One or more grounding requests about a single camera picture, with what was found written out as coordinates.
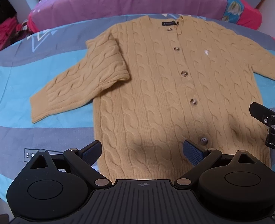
cable knit pattern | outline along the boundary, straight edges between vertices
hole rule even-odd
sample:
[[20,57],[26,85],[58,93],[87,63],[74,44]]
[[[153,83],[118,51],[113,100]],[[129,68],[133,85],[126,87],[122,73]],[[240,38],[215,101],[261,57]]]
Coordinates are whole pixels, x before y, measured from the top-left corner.
[[50,81],[30,98],[32,122],[83,106],[102,90],[129,74],[116,40],[110,32],[86,42],[86,56]]
[[266,127],[248,109],[262,103],[253,72],[275,80],[275,56],[214,22],[189,16],[178,26],[161,22],[144,16],[108,29],[131,79],[94,99],[100,172],[112,181],[175,180],[191,168],[183,141],[202,137],[207,147],[226,154],[245,149],[270,166]]

robotic arm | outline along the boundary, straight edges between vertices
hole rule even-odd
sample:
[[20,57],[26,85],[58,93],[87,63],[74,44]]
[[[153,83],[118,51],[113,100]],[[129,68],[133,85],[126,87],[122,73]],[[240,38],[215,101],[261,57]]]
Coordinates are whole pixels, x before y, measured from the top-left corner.
[[[250,112],[270,126],[266,145],[275,149],[275,113],[257,103]],[[275,173],[257,158],[244,150],[225,155],[201,149],[189,140],[183,152],[194,167],[174,183],[118,179],[112,184],[91,167],[102,154],[99,141],[61,155],[40,150],[8,189],[16,217],[11,223],[275,223]]]

bed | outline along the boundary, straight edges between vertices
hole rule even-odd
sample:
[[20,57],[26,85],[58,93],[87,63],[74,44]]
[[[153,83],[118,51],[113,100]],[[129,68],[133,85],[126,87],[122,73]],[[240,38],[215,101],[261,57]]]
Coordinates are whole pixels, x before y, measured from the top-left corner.
[[[94,140],[92,102],[32,124],[29,97],[83,58],[86,40],[116,23],[140,16],[114,16],[44,30],[0,52],[0,198],[6,200],[9,185],[38,150],[60,154],[72,147],[83,148]],[[150,17],[177,19],[180,15]],[[216,21],[247,36],[275,55],[275,40],[266,34],[232,23],[202,19]],[[275,81],[257,74],[255,78],[264,105],[275,111]],[[271,162],[275,171],[275,151],[271,151]]]
[[258,29],[262,16],[244,0],[41,0],[29,14],[33,32],[124,14],[178,13]]

cardigan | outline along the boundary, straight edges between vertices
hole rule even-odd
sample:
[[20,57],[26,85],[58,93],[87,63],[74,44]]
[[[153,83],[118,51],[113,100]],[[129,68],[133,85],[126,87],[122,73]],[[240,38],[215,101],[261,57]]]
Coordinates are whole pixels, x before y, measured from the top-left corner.
[[31,98],[32,119],[94,97],[98,166],[112,181],[174,181],[191,168],[185,139],[224,154],[244,149],[270,166],[267,128],[249,105],[262,104],[254,72],[275,80],[275,56],[256,42],[203,19],[144,16],[86,44],[85,58]]

black neck label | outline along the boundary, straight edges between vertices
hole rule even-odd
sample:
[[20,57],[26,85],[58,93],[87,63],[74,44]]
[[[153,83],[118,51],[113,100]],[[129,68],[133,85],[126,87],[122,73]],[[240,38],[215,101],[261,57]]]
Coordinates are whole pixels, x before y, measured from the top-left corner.
[[179,22],[171,21],[171,22],[161,22],[162,26],[171,26],[171,25],[178,25]]

